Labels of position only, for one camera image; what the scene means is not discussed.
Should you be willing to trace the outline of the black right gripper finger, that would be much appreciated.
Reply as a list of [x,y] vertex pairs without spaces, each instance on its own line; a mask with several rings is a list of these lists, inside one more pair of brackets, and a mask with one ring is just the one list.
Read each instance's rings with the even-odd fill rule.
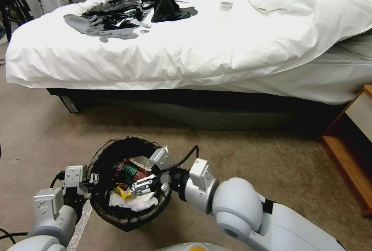
[[157,190],[159,190],[159,177],[155,174],[151,174],[132,184],[131,196],[142,196],[150,192],[156,192]]

